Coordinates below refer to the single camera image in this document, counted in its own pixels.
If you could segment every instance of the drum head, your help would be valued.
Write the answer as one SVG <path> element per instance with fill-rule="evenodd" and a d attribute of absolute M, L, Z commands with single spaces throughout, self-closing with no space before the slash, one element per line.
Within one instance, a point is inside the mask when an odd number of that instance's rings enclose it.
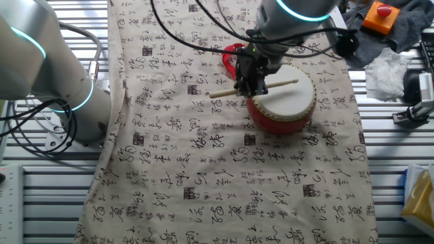
<path fill-rule="evenodd" d="M 270 88 L 267 95 L 253 97 L 256 108 L 276 121 L 295 121 L 307 116 L 315 105 L 315 85 L 304 71 L 293 66 L 282 66 L 274 75 L 265 77 L 265 83 L 298 79 L 297 83 Z"/>

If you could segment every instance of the wrinkled fabric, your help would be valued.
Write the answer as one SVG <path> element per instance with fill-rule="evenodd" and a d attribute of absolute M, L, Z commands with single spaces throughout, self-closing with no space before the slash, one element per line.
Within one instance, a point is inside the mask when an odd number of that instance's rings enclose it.
<path fill-rule="evenodd" d="M 239 33 L 255 26 L 259 1 L 221 4 Z M 195 1 L 159 0 L 157 11 L 189 43 L 224 49 L 239 42 Z M 149 1 L 110 1 L 108 29 L 113 119 L 75 244 L 378 242 L 345 61 L 284 60 L 310 76 L 317 99 L 300 132 L 277 136 L 255 125 L 244 98 L 209 99 L 233 86 L 222 56 L 171 39 Z M 318 34 L 306 45 L 329 43 Z"/>
<path fill-rule="evenodd" d="M 383 0 L 381 2 L 399 9 L 393 28 L 385 37 L 359 31 L 357 38 L 360 47 L 355 52 L 355 56 L 347 60 L 351 66 L 361 68 L 368 65 L 386 47 L 390 47 L 396 53 L 406 51 L 420 41 L 421 32 L 430 27 L 434 20 L 434 4 L 430 0 Z M 359 9 L 358 12 L 354 10 L 343 14 L 347 27 L 360 30 L 370 7 L 371 5 Z"/>

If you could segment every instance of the drum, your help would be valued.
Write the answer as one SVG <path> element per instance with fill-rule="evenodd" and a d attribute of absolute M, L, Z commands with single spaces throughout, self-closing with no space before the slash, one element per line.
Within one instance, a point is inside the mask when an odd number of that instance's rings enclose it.
<path fill-rule="evenodd" d="M 282 66 L 276 74 L 265 77 L 266 83 L 298 79 L 297 83 L 270 88 L 267 95 L 246 101 L 247 109 L 257 126 L 273 134 L 300 131 L 311 120 L 317 100 L 317 90 L 304 71 Z"/>

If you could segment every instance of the red object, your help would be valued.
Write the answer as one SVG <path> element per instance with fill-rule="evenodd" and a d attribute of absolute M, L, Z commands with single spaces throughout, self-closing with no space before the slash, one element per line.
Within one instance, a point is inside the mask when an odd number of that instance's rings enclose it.
<path fill-rule="evenodd" d="M 387 16 L 390 16 L 392 13 L 392 7 L 387 4 L 382 4 L 377 9 L 377 14 L 381 18 L 386 18 Z"/>
<path fill-rule="evenodd" d="M 255 107 L 255 104 L 253 103 L 251 98 L 247 99 L 246 105 L 247 110 L 249 111 L 249 115 L 255 121 L 255 124 L 273 134 L 290 134 L 300 131 L 303 126 L 311 120 L 313 111 L 315 110 L 315 107 L 313 107 L 308 115 L 297 121 L 281 122 L 272 120 L 263 115 Z"/>
<path fill-rule="evenodd" d="M 230 51 L 230 52 L 235 52 L 237 50 L 238 47 L 243 47 L 244 44 L 241 43 L 236 43 L 234 45 L 230 45 L 228 47 L 226 47 L 224 50 L 225 51 Z M 229 58 L 231 58 L 231 54 L 223 54 L 222 58 L 223 58 L 223 64 L 226 67 L 226 69 L 230 72 L 230 74 L 232 75 L 232 77 L 234 79 L 237 78 L 237 76 L 235 75 L 235 67 L 229 62 Z"/>

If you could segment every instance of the cable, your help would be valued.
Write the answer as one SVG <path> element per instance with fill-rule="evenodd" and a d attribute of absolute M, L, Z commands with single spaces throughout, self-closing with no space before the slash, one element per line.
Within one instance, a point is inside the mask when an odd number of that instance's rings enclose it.
<path fill-rule="evenodd" d="M 3 109 L 1 107 L 1 104 L 2 104 L 2 102 L 0 102 L 0 110 L 2 111 L 2 114 L 3 114 Z M 7 108 L 7 101 L 4 101 L 3 108 Z M 6 127 L 7 127 L 7 124 L 4 123 L 3 126 L 0 127 L 0 133 L 3 133 L 6 130 Z M 1 143 L 3 143 L 3 138 L 0 138 L 0 146 L 1 146 Z"/>
<path fill-rule="evenodd" d="M 47 108 L 49 105 L 51 105 L 53 103 L 54 103 L 54 100 L 43 102 L 42 104 L 38 105 L 37 107 L 34 107 L 34 108 L 32 108 L 32 109 L 30 109 L 30 110 L 28 110 L 26 112 L 20 113 L 19 115 L 14 115 L 14 116 L 10 116 L 10 117 L 2 117 L 2 118 L 0 118 L 0 121 L 7 121 L 7 120 L 10 120 L 10 119 L 17 119 L 17 118 L 23 117 L 25 115 L 28 115 L 30 113 L 33 114 L 35 111 L 37 111 L 36 113 L 39 113 L 40 110 L 43 110 L 44 108 Z"/>
<path fill-rule="evenodd" d="M 27 100 L 26 100 L 26 105 L 27 105 L 27 108 L 28 109 L 30 109 L 30 105 L 28 104 L 28 102 L 27 102 Z M 59 126 L 59 125 L 56 125 L 56 124 L 54 124 L 54 123 L 52 123 L 44 114 L 43 114 L 43 112 L 41 111 L 40 112 L 41 114 L 42 114 L 42 116 L 45 118 L 45 120 L 48 122 L 48 123 L 50 123 L 51 125 L 53 125 L 53 126 L 57 126 L 57 127 L 59 127 L 59 128 L 63 128 L 63 126 Z M 50 129 L 50 128 L 48 128 L 48 127 L 46 127 L 44 124 L 42 124 L 39 120 L 38 120 L 38 118 L 36 118 L 36 116 L 34 117 L 34 119 L 36 120 L 36 123 L 38 123 L 43 129 L 45 129 L 46 131 L 48 131 L 48 132 L 51 132 L 51 133 L 53 133 L 53 134 L 65 134 L 66 132 L 65 131 L 54 131 L 54 130 L 52 130 L 52 129 Z"/>
<path fill-rule="evenodd" d="M 16 101 L 22 101 L 22 100 L 34 100 L 34 99 L 53 99 L 56 98 L 54 96 L 28 96 L 26 98 L 20 98 L 20 99 L 16 99 Z"/>
<path fill-rule="evenodd" d="M 44 106 L 41 106 L 41 107 L 37 107 L 35 112 L 31 113 L 28 117 L 26 117 L 25 119 L 23 119 L 20 123 L 17 123 L 17 126 L 15 126 L 14 128 L 10 128 L 9 131 L 0 134 L 0 137 L 7 136 L 10 133 L 12 133 L 13 131 L 17 130 L 19 127 L 21 127 L 22 125 L 24 125 L 27 121 L 29 121 L 30 119 L 32 119 L 32 117 L 34 117 L 37 113 L 39 113 L 39 111 L 43 110 L 44 108 L 48 107 L 49 105 L 51 105 L 51 103 L 44 104 Z M 14 116 L 10 116 L 9 118 L 11 118 L 11 119 L 17 119 L 17 118 L 22 117 L 22 114 L 23 113 L 21 113 L 19 115 L 14 114 Z"/>
<path fill-rule="evenodd" d="M 318 55 L 320 55 L 320 54 L 326 54 L 326 52 L 327 52 L 328 50 L 330 50 L 330 49 L 332 49 L 332 48 L 334 48 L 334 47 L 336 47 L 336 44 L 331 45 L 331 46 L 325 48 L 325 49 L 322 50 L 322 51 L 317 51 L 317 53 L 314 53 L 314 54 L 308 54 L 308 55 L 283 54 L 283 56 L 285 56 L 285 57 L 289 57 L 289 58 L 312 58 L 312 57 L 318 56 Z"/>
<path fill-rule="evenodd" d="M 213 17 L 213 15 L 205 8 L 205 6 L 202 5 L 202 3 L 200 2 L 200 0 L 196 0 L 196 3 L 199 5 L 199 7 L 205 12 L 205 14 L 212 20 L 212 22 L 214 22 L 214 24 L 218 25 L 221 29 L 223 29 L 224 31 L 226 31 L 228 34 L 242 40 L 242 41 L 248 41 L 250 43 L 261 43 L 261 44 L 276 44 L 276 43 L 281 43 L 284 41 L 289 41 L 289 40 L 293 40 L 293 39 L 298 39 L 298 38 L 302 38 L 302 37 L 306 37 L 306 36 L 310 36 L 313 34 L 317 34 L 317 33 L 326 33 L 326 32 L 331 32 L 331 31 L 336 31 L 338 34 L 341 35 L 350 35 L 350 34 L 355 34 L 357 32 L 357 30 L 347 30 L 344 28 L 323 28 L 323 29 L 318 29 L 318 30 L 311 30 L 311 31 L 307 31 L 305 33 L 299 33 L 296 35 L 292 35 L 289 37 L 282 37 L 282 38 L 278 38 L 278 39 L 274 39 L 274 40 L 266 40 L 266 39 L 254 39 L 254 38 L 247 38 L 247 37 L 243 37 L 237 33 L 234 33 L 233 31 L 229 30 L 228 28 L 226 28 L 224 25 L 222 25 L 221 23 L 219 23 L 219 21 L 217 21 L 215 19 L 215 17 Z"/>
<path fill-rule="evenodd" d="M 99 40 L 99 38 L 97 38 L 94 34 L 90 33 L 89 31 L 87 31 L 83 28 L 73 26 L 71 24 L 67 24 L 67 23 L 63 23 L 63 22 L 59 21 L 59 25 L 60 25 L 60 27 L 63 27 L 65 29 L 68 29 L 68 30 L 73 31 L 75 33 L 82 34 L 85 37 L 89 37 L 92 41 L 94 41 L 94 43 L 96 44 L 96 53 L 95 53 L 93 61 L 98 61 L 100 59 L 101 52 L 102 52 L 102 45 L 101 45 L 101 41 Z"/>
<path fill-rule="evenodd" d="M 223 20 L 226 22 L 226 24 L 229 26 L 229 28 L 234 32 L 237 33 L 231 26 L 231 24 L 229 23 L 229 21 L 226 19 L 226 16 L 223 13 L 222 7 L 220 6 L 220 0 L 216 0 L 216 4 L 218 7 L 218 11 L 220 12 L 220 15 L 223 17 Z"/>
<path fill-rule="evenodd" d="M 324 50 L 322 50 L 322 51 L 320 51 L 320 50 L 316 50 L 316 49 L 313 49 L 313 48 L 311 48 L 311 47 L 307 47 L 307 46 L 305 46 L 305 45 L 288 45 L 288 44 L 285 44 L 285 43 L 280 43 L 280 44 L 282 44 L 282 45 L 286 45 L 286 46 L 288 46 L 288 47 L 302 47 L 302 48 L 306 48 L 306 49 L 311 50 L 312 52 L 316 52 L 317 55 L 324 54 L 324 55 L 326 55 L 326 56 L 328 56 L 328 57 L 330 57 L 330 58 L 334 58 L 334 59 L 336 59 L 336 60 L 343 60 L 342 58 L 337 58 L 336 56 L 333 56 L 333 55 L 330 55 L 330 54 L 327 54 L 327 53 L 326 53 L 326 52 L 329 51 L 330 49 L 336 47 L 336 44 L 333 45 L 333 46 L 330 46 L 330 47 L 328 47 L 328 48 L 326 48 L 326 49 L 324 49 Z M 289 58 L 299 58 L 299 57 L 301 57 L 301 56 L 296 56 L 296 55 L 292 55 L 292 54 L 285 54 L 285 57 L 289 57 Z"/>
<path fill-rule="evenodd" d="M 81 84 L 80 90 L 72 98 L 69 98 L 69 102 L 67 102 L 65 104 L 65 106 L 69 105 L 71 102 L 73 102 L 79 96 L 79 94 L 81 94 L 81 92 L 83 91 L 83 89 L 84 89 L 84 83 Z M 39 100 L 40 100 L 40 98 L 45 98 L 45 99 L 61 99 L 61 100 L 64 99 L 64 98 L 62 98 L 60 96 L 44 96 L 45 94 L 39 93 L 37 91 L 32 91 L 32 94 L 39 94 L 41 96 L 37 96 L 37 97 L 33 96 L 32 98 L 25 98 L 25 99 L 20 99 L 20 100 L 33 100 L 34 98 L 39 99 Z"/>
<path fill-rule="evenodd" d="M 39 148 L 37 148 L 37 146 L 35 146 L 29 138 L 27 138 L 27 136 L 24 134 L 24 132 L 21 130 L 21 128 L 19 127 L 18 130 L 19 132 L 22 134 L 22 137 L 34 148 L 34 150 L 29 149 L 27 146 L 23 145 L 19 139 L 17 139 L 17 137 L 15 136 L 15 133 L 12 132 L 12 137 L 15 139 L 15 141 L 17 141 L 17 143 L 23 147 L 25 150 L 29 151 L 30 153 L 41 153 L 43 155 L 57 155 L 60 153 L 63 153 L 65 150 L 67 150 L 69 147 L 72 146 L 72 141 L 75 139 L 75 136 L 77 135 L 77 119 L 75 117 L 75 114 L 73 111 L 71 111 L 71 108 L 69 106 L 65 106 L 65 102 L 64 100 L 56 100 L 56 103 L 58 103 L 59 105 L 61 105 L 61 107 L 64 109 L 64 112 L 67 116 L 72 117 L 72 120 L 68 120 L 68 131 L 66 133 L 65 139 L 62 141 L 61 144 L 59 144 L 57 147 L 51 149 L 51 150 L 41 150 Z M 12 107 L 12 103 L 9 104 L 8 106 L 8 112 L 10 111 L 10 108 Z M 10 121 L 7 122 L 9 128 L 11 127 Z M 71 130 L 74 126 L 74 132 L 71 135 Z M 55 150 L 58 150 L 60 147 L 62 147 L 64 144 L 66 143 L 66 147 L 63 148 L 61 151 L 59 152 L 54 152 Z"/>
<path fill-rule="evenodd" d="M 225 50 L 220 50 L 220 49 L 214 49 L 214 48 L 208 48 L 208 47 L 199 47 L 197 45 L 193 45 L 190 44 L 182 39 L 177 38 L 177 36 L 175 36 L 174 34 L 172 34 L 170 32 L 170 30 L 168 30 L 165 25 L 163 24 L 163 22 L 161 21 L 160 17 L 158 16 L 157 10 L 155 9 L 155 3 L 154 0 L 151 0 L 151 7 L 152 7 L 152 11 L 154 13 L 155 18 L 157 19 L 158 24 L 162 27 L 162 29 L 171 37 L 173 38 L 175 41 L 187 46 L 187 47 L 191 47 L 193 49 L 198 49 L 201 51 L 205 51 L 205 52 L 215 52 L 215 53 L 219 53 L 219 54 L 232 54 L 232 55 L 239 55 L 239 56 L 247 56 L 253 60 L 255 60 L 255 57 L 251 54 L 245 54 L 242 52 L 230 52 L 230 51 L 225 51 Z"/>

